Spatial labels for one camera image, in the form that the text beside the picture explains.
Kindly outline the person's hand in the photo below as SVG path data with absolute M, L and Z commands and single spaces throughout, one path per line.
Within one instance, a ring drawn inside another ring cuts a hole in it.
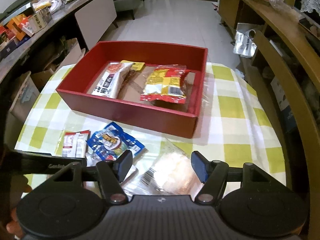
M 7 232 L 18 238 L 24 237 L 24 232 L 18 222 L 16 207 L 24 193 L 29 193 L 33 189 L 28 184 L 28 178 L 24 175 L 14 175 L 10 182 L 9 193 L 9 218 L 4 223 Z

